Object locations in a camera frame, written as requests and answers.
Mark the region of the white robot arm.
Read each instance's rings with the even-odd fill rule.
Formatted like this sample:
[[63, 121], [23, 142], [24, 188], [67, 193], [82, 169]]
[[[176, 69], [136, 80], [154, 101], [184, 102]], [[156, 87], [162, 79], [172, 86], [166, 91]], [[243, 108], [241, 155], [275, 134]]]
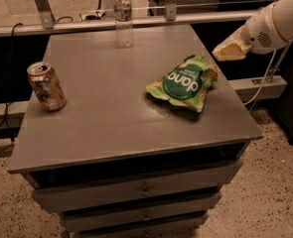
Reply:
[[218, 44], [218, 61], [243, 60], [248, 52], [266, 55], [293, 42], [293, 0], [278, 0], [252, 15], [243, 26]]

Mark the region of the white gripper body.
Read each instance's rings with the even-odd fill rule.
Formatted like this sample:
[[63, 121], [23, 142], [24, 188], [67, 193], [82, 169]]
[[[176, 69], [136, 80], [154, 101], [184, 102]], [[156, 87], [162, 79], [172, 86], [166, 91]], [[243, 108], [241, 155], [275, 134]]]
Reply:
[[265, 55], [288, 45], [275, 28], [273, 8], [262, 8], [243, 26], [240, 36], [254, 54]]

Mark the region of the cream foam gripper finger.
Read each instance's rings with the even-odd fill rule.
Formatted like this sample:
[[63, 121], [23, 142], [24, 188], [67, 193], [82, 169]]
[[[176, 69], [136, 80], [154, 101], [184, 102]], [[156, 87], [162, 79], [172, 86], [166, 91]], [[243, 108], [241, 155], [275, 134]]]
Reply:
[[252, 45], [243, 39], [241, 36], [242, 30], [242, 27], [238, 28], [214, 48], [213, 55], [218, 61], [243, 60], [246, 58], [246, 54], [250, 51]]

